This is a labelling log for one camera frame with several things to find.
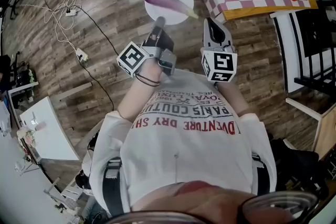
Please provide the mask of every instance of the laminate flooring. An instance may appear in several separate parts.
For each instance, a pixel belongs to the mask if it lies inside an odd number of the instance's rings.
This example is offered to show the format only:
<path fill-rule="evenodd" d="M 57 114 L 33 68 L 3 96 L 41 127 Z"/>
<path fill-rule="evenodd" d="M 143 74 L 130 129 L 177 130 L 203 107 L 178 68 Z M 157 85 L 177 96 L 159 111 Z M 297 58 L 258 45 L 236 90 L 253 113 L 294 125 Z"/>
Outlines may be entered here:
<path fill-rule="evenodd" d="M 63 0 L 46 0 L 55 9 Z M 208 11 L 203 0 L 194 0 L 195 10 L 203 17 Z M 22 4 L 44 6 L 44 0 L 24 0 Z M 131 41 L 141 43 L 153 21 L 147 15 L 143 0 L 76 0 L 97 22 L 118 52 Z M 39 87 L 35 100 L 53 95 L 92 81 L 79 65 L 72 47 L 58 42 L 55 20 L 45 10 L 21 6 L 15 20 L 4 18 L 3 51 L 10 56 L 19 50 L 20 61 L 27 61 L 36 71 Z M 72 19 L 61 19 L 69 27 Z M 310 149 L 317 122 L 285 103 L 282 60 L 278 38 L 268 15 L 232 20 L 225 24 L 231 31 L 238 50 L 238 85 L 249 104 L 259 112 L 269 133 L 286 137 L 298 149 Z M 199 49 L 202 47 L 203 22 L 188 18 L 179 25 L 167 26 L 166 32 L 175 42 L 177 67 L 203 73 Z M 57 33 L 63 39 L 60 29 Z M 65 31 L 76 48 L 89 55 L 86 68 L 106 89 L 116 108 L 127 92 L 131 79 L 117 66 L 112 46 L 90 18 L 79 11 L 74 25 Z M 318 111 L 329 105 L 321 93 L 304 89 L 292 96 Z M 75 94 L 55 106 L 58 118 L 80 156 L 85 145 L 79 144 L 86 133 L 112 110 L 107 95 L 93 82 L 93 87 Z M 48 176 L 61 177 L 58 187 L 64 189 L 80 170 L 81 162 L 43 160 Z"/>

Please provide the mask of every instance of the electrical outlet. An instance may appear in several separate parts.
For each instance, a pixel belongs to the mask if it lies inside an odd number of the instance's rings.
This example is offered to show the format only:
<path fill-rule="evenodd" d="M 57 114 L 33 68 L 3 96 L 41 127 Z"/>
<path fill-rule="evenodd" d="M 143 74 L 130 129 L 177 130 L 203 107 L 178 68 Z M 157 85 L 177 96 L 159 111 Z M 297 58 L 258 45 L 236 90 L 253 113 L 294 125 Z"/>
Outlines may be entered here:
<path fill-rule="evenodd" d="M 75 9 L 71 9 L 69 12 L 65 13 L 65 16 L 66 17 L 75 16 L 76 14 L 77 14 L 77 11 Z"/>
<path fill-rule="evenodd" d="M 81 61 L 81 62 L 82 61 L 85 62 L 89 59 L 89 56 L 83 50 L 81 50 L 79 48 L 76 50 L 76 55 L 77 55 L 79 61 Z"/>

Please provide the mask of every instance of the hand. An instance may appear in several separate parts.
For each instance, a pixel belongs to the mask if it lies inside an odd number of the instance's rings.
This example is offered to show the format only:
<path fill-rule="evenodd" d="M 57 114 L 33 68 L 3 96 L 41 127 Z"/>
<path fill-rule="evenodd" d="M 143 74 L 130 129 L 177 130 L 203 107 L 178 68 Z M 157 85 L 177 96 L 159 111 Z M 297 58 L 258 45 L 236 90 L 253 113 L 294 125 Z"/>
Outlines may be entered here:
<path fill-rule="evenodd" d="M 157 62 L 156 58 L 149 58 L 143 62 L 140 69 L 140 75 L 145 78 L 158 81 L 163 69 Z"/>

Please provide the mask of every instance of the wall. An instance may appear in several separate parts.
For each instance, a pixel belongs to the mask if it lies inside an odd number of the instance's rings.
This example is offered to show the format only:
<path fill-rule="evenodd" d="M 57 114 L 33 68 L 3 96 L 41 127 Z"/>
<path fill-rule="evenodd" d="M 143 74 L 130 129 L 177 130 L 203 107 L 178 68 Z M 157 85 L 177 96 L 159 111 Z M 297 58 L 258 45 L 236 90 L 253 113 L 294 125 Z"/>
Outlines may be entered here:
<path fill-rule="evenodd" d="M 73 217 L 61 214 L 55 202 L 43 190 L 51 183 L 41 170 L 23 174 L 15 171 L 15 162 L 23 153 L 9 135 L 0 136 L 0 219 L 5 224 L 66 224 Z"/>

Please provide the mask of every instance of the white t-shirt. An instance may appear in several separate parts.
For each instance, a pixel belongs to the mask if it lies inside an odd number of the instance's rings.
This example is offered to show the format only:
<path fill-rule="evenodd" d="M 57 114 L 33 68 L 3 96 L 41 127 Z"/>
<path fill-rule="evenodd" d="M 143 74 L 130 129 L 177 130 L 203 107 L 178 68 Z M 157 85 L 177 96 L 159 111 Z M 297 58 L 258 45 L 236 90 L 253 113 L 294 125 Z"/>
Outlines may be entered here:
<path fill-rule="evenodd" d="M 204 76 L 187 71 L 176 70 L 163 81 L 133 124 L 115 112 L 107 115 L 91 168 L 95 196 L 102 195 L 106 163 L 119 150 L 125 211 L 154 190 L 181 182 L 200 180 L 251 193 L 252 152 L 268 168 L 271 191 L 276 186 L 264 124 L 255 114 L 239 119 Z M 106 209 L 103 198 L 96 199 Z"/>

